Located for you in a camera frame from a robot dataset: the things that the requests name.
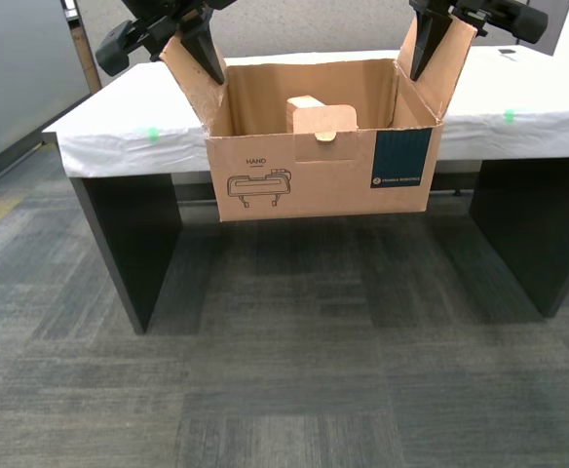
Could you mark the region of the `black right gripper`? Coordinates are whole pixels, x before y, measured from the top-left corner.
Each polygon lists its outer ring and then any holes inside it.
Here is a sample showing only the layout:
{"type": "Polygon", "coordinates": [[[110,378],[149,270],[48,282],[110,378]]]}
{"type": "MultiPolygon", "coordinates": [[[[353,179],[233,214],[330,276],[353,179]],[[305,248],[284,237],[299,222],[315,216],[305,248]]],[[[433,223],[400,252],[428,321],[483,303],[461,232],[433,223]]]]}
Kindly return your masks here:
{"type": "Polygon", "coordinates": [[[530,44],[541,39],[549,24],[546,13],[510,0],[412,0],[409,5],[416,12],[415,49],[410,69],[413,82],[425,70],[453,18],[473,26],[477,36],[485,36],[484,26],[491,24],[530,44]]]}

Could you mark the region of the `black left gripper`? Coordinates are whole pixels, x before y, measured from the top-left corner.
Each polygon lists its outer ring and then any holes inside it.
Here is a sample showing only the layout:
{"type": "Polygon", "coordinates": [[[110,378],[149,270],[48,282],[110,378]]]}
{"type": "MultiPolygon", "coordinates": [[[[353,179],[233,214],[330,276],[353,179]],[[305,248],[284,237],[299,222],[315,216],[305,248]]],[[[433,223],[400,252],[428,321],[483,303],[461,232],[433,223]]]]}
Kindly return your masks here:
{"type": "Polygon", "coordinates": [[[175,34],[196,62],[218,84],[225,83],[225,74],[212,42],[209,22],[215,10],[221,11],[230,0],[167,0],[130,1],[123,4],[134,15],[113,28],[95,51],[98,65],[109,76],[116,76],[129,67],[129,54],[143,47],[151,59],[159,59],[175,34]]]}

